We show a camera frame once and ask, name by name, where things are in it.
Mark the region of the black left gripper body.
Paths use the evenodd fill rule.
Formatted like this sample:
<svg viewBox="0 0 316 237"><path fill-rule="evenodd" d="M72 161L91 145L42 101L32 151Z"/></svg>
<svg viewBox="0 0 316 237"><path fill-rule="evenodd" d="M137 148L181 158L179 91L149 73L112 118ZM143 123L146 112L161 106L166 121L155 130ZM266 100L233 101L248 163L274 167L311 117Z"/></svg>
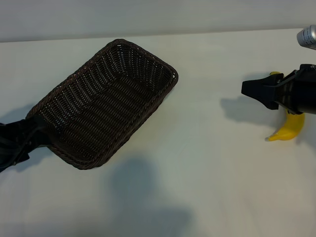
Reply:
<svg viewBox="0 0 316 237"><path fill-rule="evenodd" d="M35 128L32 120L0 124L0 171L27 161L30 134Z"/></svg>

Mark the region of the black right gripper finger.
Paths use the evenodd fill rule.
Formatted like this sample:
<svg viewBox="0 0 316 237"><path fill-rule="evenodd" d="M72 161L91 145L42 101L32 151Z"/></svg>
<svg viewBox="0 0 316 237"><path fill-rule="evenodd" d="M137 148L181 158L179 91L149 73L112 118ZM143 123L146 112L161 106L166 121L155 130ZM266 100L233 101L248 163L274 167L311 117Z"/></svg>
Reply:
<svg viewBox="0 0 316 237"><path fill-rule="evenodd" d="M275 102L275 89L267 86L243 86L241 93L262 103L267 109L278 110Z"/></svg>
<svg viewBox="0 0 316 237"><path fill-rule="evenodd" d="M263 79L246 80L242 83L242 88L275 86L283 78L284 78L283 73L270 74L268 77L265 77Z"/></svg>

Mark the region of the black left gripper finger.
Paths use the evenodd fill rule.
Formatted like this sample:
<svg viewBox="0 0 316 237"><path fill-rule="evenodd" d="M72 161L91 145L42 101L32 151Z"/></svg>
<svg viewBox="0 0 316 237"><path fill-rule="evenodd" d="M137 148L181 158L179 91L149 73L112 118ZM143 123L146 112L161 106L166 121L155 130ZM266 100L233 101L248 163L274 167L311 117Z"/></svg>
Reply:
<svg viewBox="0 0 316 237"><path fill-rule="evenodd" d="M37 149L41 147L49 147L52 145L50 137L42 132L37 131L32 136L32 149Z"/></svg>
<svg viewBox="0 0 316 237"><path fill-rule="evenodd" d="M37 131L46 129L47 123L41 116L33 116L26 119L27 129L30 131Z"/></svg>

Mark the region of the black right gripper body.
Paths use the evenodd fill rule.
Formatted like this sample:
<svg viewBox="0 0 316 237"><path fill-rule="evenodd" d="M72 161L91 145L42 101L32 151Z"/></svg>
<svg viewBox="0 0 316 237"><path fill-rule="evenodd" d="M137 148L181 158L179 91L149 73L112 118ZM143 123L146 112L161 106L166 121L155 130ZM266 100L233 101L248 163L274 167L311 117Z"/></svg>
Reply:
<svg viewBox="0 0 316 237"><path fill-rule="evenodd" d="M291 114L316 113L316 66L302 64L276 85L275 102Z"/></svg>

